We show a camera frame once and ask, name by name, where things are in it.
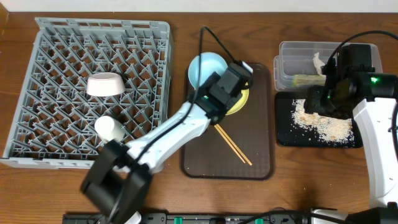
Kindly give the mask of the yellow plate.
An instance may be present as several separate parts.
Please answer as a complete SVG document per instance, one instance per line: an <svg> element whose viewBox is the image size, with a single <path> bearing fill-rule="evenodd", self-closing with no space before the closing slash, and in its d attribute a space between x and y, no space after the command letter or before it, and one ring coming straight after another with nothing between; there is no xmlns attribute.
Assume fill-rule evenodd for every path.
<svg viewBox="0 0 398 224"><path fill-rule="evenodd" d="M242 90L242 97L238 100L238 102L227 112L226 115L231 115L233 113L238 112L247 102L249 98L249 90Z"/></svg>

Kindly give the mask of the yellow green wrapper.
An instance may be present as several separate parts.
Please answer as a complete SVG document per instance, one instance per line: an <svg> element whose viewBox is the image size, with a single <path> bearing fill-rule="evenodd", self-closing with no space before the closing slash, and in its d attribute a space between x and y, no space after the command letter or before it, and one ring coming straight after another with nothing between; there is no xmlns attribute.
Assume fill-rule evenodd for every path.
<svg viewBox="0 0 398 224"><path fill-rule="evenodd" d="M299 88L312 85L324 85L325 81L325 75L294 75L292 86Z"/></svg>

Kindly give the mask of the rice pile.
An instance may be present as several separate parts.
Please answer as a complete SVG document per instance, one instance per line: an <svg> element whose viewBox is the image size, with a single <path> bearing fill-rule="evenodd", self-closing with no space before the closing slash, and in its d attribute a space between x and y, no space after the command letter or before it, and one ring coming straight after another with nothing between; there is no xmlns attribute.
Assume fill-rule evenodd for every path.
<svg viewBox="0 0 398 224"><path fill-rule="evenodd" d="M354 140L353 124L350 119L336 119L320 116L318 113L307 114L304 110L305 100L293 100L292 113L293 126L304 130L305 133L313 132L318 142L349 143Z"/></svg>

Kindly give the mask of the white tissue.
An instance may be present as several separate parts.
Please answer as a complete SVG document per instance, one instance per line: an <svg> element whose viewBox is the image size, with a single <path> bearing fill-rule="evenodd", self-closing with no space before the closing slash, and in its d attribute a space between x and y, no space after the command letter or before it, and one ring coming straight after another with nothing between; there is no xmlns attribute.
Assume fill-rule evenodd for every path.
<svg viewBox="0 0 398 224"><path fill-rule="evenodd" d="M314 67L315 67L315 69L316 69L316 71L317 71L317 74L319 75L319 76L321 76L321 77L325 77L325 75L323 74L323 72L322 72L322 68L325 66L325 63L324 62L322 62L320 59L319 59L319 52L317 52L317 53L315 53L314 54L314 56L313 56L313 65L314 65Z"/></svg>

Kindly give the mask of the light blue bowl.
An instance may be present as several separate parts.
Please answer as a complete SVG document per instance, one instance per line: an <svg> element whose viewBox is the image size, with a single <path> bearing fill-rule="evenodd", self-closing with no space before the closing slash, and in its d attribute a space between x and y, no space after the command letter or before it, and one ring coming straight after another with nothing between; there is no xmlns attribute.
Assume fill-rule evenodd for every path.
<svg viewBox="0 0 398 224"><path fill-rule="evenodd" d="M199 56L197 55L188 67L189 82L194 89L197 89L206 82L213 72L222 76L227 67L226 60L222 56L214 52L202 53L201 64L199 64Z"/></svg>

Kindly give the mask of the white cup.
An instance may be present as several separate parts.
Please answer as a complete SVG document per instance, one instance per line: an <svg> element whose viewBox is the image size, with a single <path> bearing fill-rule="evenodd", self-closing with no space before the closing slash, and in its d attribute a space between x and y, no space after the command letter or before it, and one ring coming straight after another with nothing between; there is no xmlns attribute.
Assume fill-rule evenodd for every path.
<svg viewBox="0 0 398 224"><path fill-rule="evenodd" d="M110 116L102 116L95 121L95 131L105 142L121 142L124 137L122 124Z"/></svg>

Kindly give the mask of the pink bowl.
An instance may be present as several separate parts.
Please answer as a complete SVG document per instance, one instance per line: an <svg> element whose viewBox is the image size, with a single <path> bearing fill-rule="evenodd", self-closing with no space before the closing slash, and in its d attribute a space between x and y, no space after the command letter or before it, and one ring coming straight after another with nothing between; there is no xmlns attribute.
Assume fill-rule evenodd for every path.
<svg viewBox="0 0 398 224"><path fill-rule="evenodd" d="M124 93L125 86L119 74L101 72L89 76L86 92L91 96L114 96Z"/></svg>

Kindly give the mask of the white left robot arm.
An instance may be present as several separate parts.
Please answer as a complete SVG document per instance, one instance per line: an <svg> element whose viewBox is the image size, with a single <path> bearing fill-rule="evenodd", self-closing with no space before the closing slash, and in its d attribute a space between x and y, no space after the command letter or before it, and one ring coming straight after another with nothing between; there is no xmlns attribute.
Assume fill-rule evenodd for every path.
<svg viewBox="0 0 398 224"><path fill-rule="evenodd" d="M160 126L125 145L106 143L80 190L107 223L127 223L138 212L154 172L184 144L218 124L253 83L253 69L231 63L222 75L213 72L179 111Z"/></svg>

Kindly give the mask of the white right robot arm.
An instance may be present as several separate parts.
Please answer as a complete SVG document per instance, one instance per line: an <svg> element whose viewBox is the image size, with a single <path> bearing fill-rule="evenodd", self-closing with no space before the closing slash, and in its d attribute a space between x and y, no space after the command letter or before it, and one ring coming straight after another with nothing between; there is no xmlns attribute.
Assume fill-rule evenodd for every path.
<svg viewBox="0 0 398 224"><path fill-rule="evenodd" d="M353 119L366 156L369 209L345 214L314 208L310 223L397 223L397 75L377 73L371 47L340 45L327 63L315 54L322 85L308 89L306 113Z"/></svg>

